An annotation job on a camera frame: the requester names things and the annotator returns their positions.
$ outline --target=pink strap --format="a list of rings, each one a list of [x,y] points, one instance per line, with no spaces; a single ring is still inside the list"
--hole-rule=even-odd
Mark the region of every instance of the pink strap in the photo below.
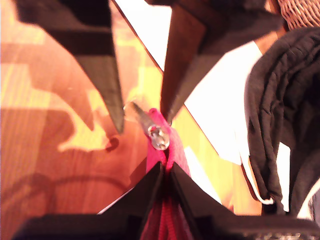
[[[169,155],[167,159],[164,151],[156,150],[149,139],[146,172],[150,171],[158,161],[161,161],[165,166],[165,178],[168,176],[168,173],[171,171],[174,163],[177,163],[185,171],[185,173],[190,176],[190,170],[186,160],[184,147],[177,131],[168,125],[164,117],[157,109],[152,108],[148,115],[157,125],[162,127],[162,129],[169,134],[170,145],[167,149]],[[158,209],[159,207],[160,206],[155,206],[151,211],[154,212],[155,209]],[[150,216],[151,217],[148,220],[149,223],[147,223],[149,227],[151,227],[151,225],[154,226],[154,224],[151,224],[150,221],[157,222],[156,219],[160,219],[157,238],[158,240],[176,240],[178,238],[187,239],[186,232],[183,231],[178,203],[174,202],[173,199],[171,199],[168,195],[162,200],[161,213],[159,212],[158,214],[150,214]]]

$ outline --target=wooden floor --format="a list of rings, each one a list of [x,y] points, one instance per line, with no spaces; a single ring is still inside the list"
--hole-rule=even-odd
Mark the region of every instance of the wooden floor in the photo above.
[[[162,72],[111,3],[123,99],[159,108]],[[277,39],[257,41],[262,52]],[[221,198],[258,215],[241,166],[217,155],[185,107],[173,122]],[[127,120],[118,135],[97,90],[73,57],[1,0],[1,239],[45,213],[97,213],[145,174],[146,138]]]

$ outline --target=white surface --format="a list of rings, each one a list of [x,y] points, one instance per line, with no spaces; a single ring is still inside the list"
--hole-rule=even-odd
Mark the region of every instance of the white surface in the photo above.
[[[218,203],[221,203],[221,200],[212,186],[205,170],[201,166],[200,162],[197,159],[197,156],[195,153],[192,151],[191,147],[186,147],[184,149],[184,154],[186,157],[186,161],[189,166],[190,170],[190,175],[192,180],[205,192],[207,193],[210,197],[215,199]]]
[[[281,203],[286,212],[289,212],[290,151],[290,147],[280,142],[276,156],[276,168],[282,191]]]
[[[115,0],[159,67],[165,69],[171,7],[148,5],[145,0]]]
[[[238,165],[249,157],[245,85],[261,56],[253,41],[229,51],[185,101],[219,156]]]

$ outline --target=black fabric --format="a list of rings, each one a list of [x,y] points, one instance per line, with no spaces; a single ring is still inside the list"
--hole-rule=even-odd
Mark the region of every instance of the black fabric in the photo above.
[[[280,38],[255,64],[247,84],[250,162],[266,213],[284,214],[276,158],[291,149],[290,214],[296,216],[320,178],[320,28]]]

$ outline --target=pink fabric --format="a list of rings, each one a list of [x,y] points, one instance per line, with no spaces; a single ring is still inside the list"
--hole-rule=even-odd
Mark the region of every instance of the pink fabric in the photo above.
[[[168,174],[174,163],[177,163],[184,171],[190,176],[190,170],[186,160],[183,144],[179,138],[177,131],[171,128],[164,117],[157,109],[151,109],[149,116],[164,131],[169,134],[170,145],[167,149],[168,159],[164,151],[156,150],[151,140],[148,142],[147,160],[146,160],[146,172],[150,171],[158,161],[161,161],[165,167],[164,182],[168,178]],[[166,185],[164,186],[164,197],[162,202],[155,203],[154,207],[150,211],[148,221],[144,227],[141,239],[158,239],[158,240],[187,240],[191,236],[187,236],[190,232],[184,230],[183,219],[184,216],[179,211],[179,204],[175,202],[166,191]]]
[[[187,164],[184,147],[177,131],[169,126],[169,124],[157,109],[150,109],[149,116],[157,125],[162,127],[162,129],[169,134],[170,145],[168,147],[169,158],[166,159],[164,151],[156,150],[152,146],[151,140],[149,139],[146,158],[146,172],[149,172],[150,169],[152,169],[158,161],[161,161],[165,166],[166,172],[170,172],[173,164],[177,163],[180,168],[182,168],[185,173],[190,176],[190,170]]]

